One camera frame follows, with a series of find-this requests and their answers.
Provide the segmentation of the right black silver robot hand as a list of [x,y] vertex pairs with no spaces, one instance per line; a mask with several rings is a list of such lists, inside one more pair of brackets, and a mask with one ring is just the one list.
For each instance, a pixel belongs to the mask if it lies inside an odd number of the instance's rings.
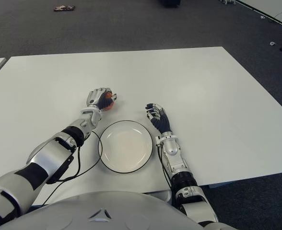
[[172,132],[169,119],[163,107],[157,103],[149,103],[146,105],[145,109],[147,118],[161,134]]

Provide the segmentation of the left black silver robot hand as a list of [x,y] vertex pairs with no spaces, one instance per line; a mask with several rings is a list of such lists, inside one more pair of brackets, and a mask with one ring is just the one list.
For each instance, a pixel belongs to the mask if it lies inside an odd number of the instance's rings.
[[98,88],[89,93],[86,105],[107,111],[113,107],[116,99],[117,94],[113,94],[110,88]]

